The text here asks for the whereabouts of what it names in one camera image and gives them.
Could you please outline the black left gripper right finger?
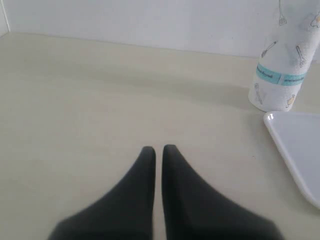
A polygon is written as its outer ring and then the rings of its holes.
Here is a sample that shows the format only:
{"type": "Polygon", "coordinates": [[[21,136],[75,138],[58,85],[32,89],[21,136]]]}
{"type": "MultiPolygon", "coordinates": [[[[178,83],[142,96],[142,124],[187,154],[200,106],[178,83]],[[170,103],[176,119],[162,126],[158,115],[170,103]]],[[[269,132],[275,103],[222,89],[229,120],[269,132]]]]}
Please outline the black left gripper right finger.
{"type": "Polygon", "coordinates": [[[271,221],[211,187],[175,145],[162,154],[162,202],[168,240],[282,240],[271,221]]]}

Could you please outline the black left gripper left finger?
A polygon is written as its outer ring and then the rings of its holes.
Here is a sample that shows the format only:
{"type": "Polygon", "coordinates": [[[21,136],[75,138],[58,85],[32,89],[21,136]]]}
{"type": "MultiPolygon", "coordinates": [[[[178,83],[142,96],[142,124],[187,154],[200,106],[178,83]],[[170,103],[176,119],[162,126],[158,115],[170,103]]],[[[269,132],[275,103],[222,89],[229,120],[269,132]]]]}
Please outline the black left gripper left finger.
{"type": "Polygon", "coordinates": [[[59,222],[50,240],[151,240],[156,153],[145,146],[126,175],[102,198],[59,222]]]}

